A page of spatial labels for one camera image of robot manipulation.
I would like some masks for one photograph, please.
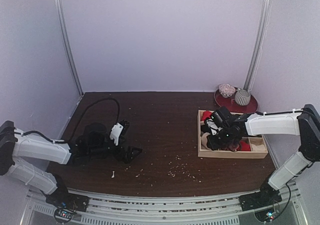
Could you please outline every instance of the wooden box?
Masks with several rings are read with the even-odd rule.
[[[225,151],[211,150],[201,144],[201,118],[205,110],[198,111],[198,157],[204,158],[220,158],[220,159],[264,159],[268,154],[266,141],[262,136],[244,137],[247,143],[250,144],[251,151]]]

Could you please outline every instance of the dark wooden table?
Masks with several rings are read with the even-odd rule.
[[[127,144],[143,148],[132,163],[113,157],[71,167],[51,163],[70,188],[90,192],[143,197],[188,197],[236,193],[258,189],[274,171],[265,159],[200,158],[197,155],[198,109],[214,110],[213,93],[205,92],[91,92],[86,93],[65,133],[68,139],[80,114],[100,98],[114,97],[121,105],[120,120],[130,121]],[[110,129],[116,105],[104,101],[90,108],[75,138],[92,122]]]

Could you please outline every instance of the robotic arm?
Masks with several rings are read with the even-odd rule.
[[[69,193],[60,176],[42,171],[22,157],[75,166],[111,154],[129,163],[142,150],[130,146],[126,150],[121,146],[128,127],[129,123],[123,120],[107,134],[103,124],[93,123],[85,127],[84,134],[73,144],[49,139],[38,131],[23,132],[15,128],[12,121],[6,121],[0,127],[0,176],[10,176],[40,189],[46,202],[57,208],[85,212],[89,203],[87,196]]]
[[[274,200],[281,202],[279,189],[313,163],[320,161],[320,116],[311,104],[289,112],[242,115],[232,115],[226,107],[221,107],[205,120],[204,126],[210,130],[207,147],[212,150],[225,149],[248,136],[300,136],[301,146],[298,151],[265,180],[260,192],[239,198],[243,211],[272,205]]]

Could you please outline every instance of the red plate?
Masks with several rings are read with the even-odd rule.
[[[214,93],[214,100],[219,107],[225,106],[230,112],[251,114],[258,110],[258,102],[254,96],[251,95],[250,102],[247,106],[240,106],[235,101],[236,92],[228,98],[223,97],[219,90]]]

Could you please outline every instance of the red object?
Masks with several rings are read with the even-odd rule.
[[[258,110],[258,102],[254,96],[251,95],[250,103],[247,106],[240,106],[235,101],[234,93],[231,97],[223,97],[219,90],[214,93],[214,100],[219,107],[225,106],[230,112],[233,113],[242,113],[242,114],[251,114],[255,113]]]
[[[240,141],[239,143],[241,145],[242,152],[250,152],[251,151],[250,144],[246,143],[245,141]]]
[[[201,121],[204,121],[206,118],[210,118],[211,114],[212,114],[212,112],[210,112],[210,111],[204,111],[202,114]]]

